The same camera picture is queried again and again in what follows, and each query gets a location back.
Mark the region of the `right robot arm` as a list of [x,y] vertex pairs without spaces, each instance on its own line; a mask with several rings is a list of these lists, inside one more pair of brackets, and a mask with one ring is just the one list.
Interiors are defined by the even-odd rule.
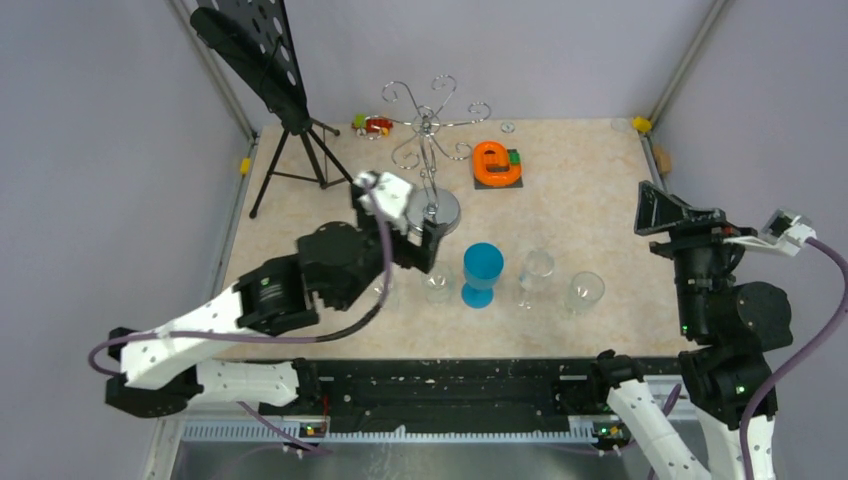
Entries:
[[649,249],[674,266],[680,331],[694,343],[678,363],[708,459],[694,456],[626,355],[597,357],[587,400],[624,422],[661,479],[772,479],[777,398],[765,353],[792,343],[791,306],[782,289],[740,284],[734,270],[746,251],[772,249],[775,242],[730,223],[722,210],[695,208],[649,181],[638,191],[635,233],[669,237]]

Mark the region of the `blue wine glass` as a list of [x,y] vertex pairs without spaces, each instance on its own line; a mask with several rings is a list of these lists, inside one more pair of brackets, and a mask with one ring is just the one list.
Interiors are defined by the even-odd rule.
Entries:
[[461,299],[466,306],[483,309],[494,299],[494,287],[505,266],[504,256],[495,245],[479,242],[463,255],[464,284]]

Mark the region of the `clear smooth wine glass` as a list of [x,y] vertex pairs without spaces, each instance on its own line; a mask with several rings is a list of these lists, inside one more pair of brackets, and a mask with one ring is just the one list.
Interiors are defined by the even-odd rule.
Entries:
[[538,303],[550,284],[555,266],[554,256],[546,249],[537,248],[527,253],[519,275],[520,308],[531,310]]

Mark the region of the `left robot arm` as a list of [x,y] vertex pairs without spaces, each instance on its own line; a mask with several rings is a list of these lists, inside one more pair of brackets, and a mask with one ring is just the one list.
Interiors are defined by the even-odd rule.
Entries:
[[354,223],[318,227],[293,254],[266,261],[195,310],[146,332],[114,329],[108,350],[120,368],[106,382],[106,403],[138,418],[229,402],[314,410],[321,388],[308,368],[224,361],[220,353],[236,343],[305,344],[303,329],[318,323],[321,309],[349,309],[374,280],[389,282],[393,266],[433,268],[446,225],[425,220],[413,243],[386,201],[354,188],[352,205]]

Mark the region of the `clear tall wine glass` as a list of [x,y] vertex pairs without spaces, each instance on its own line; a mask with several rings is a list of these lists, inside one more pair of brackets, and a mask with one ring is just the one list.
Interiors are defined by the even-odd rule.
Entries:
[[566,308],[571,314],[584,314],[603,298],[605,292],[606,285],[598,274],[591,271],[578,272],[569,283]]

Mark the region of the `clear ribbed wine glass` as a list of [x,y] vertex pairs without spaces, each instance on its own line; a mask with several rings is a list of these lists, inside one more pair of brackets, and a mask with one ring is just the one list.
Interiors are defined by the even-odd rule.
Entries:
[[400,307],[400,294],[397,291],[397,278],[394,270],[389,274],[389,282],[386,275],[381,273],[369,287],[369,293],[381,306],[383,311],[396,311]]
[[456,277],[448,264],[436,262],[428,273],[421,274],[421,284],[426,300],[433,305],[442,305],[452,299]]

